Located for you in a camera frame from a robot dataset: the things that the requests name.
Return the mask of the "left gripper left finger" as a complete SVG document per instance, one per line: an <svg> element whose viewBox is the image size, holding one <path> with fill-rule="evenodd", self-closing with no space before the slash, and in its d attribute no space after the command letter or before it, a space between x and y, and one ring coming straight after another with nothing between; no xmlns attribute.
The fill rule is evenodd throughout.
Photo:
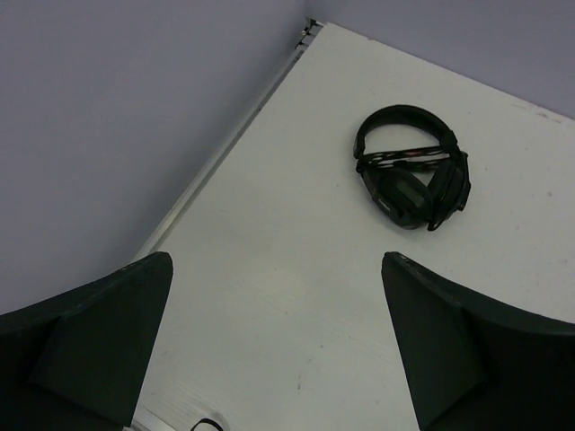
<svg viewBox="0 0 575 431"><path fill-rule="evenodd" d="M1 316L3 430L131 425L173 280L154 252Z"/></svg>

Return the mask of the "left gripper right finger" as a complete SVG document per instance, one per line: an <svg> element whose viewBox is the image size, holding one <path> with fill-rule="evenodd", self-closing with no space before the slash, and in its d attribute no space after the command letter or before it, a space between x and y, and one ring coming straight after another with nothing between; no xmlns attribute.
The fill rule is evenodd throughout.
<svg viewBox="0 0 575 431"><path fill-rule="evenodd" d="M458 285L399 252L385 299L421 430L572 430L574 326Z"/></svg>

